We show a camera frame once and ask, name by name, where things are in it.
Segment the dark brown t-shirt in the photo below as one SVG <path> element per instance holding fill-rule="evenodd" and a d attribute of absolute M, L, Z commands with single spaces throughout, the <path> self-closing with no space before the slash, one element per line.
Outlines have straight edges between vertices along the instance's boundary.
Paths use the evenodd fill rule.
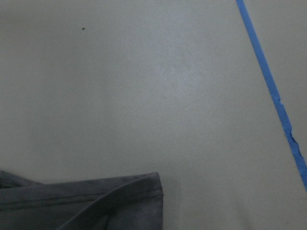
<path fill-rule="evenodd" d="M 3 230 L 161 230 L 159 174 L 42 184 L 0 173 Z"/>

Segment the brown paper table cover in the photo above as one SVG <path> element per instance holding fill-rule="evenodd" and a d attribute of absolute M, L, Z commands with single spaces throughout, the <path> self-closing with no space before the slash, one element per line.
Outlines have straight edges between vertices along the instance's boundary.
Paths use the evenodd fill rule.
<path fill-rule="evenodd" d="M 165 230 L 304 230 L 307 192 L 234 0 L 3 0 L 0 168 L 158 172 Z"/>

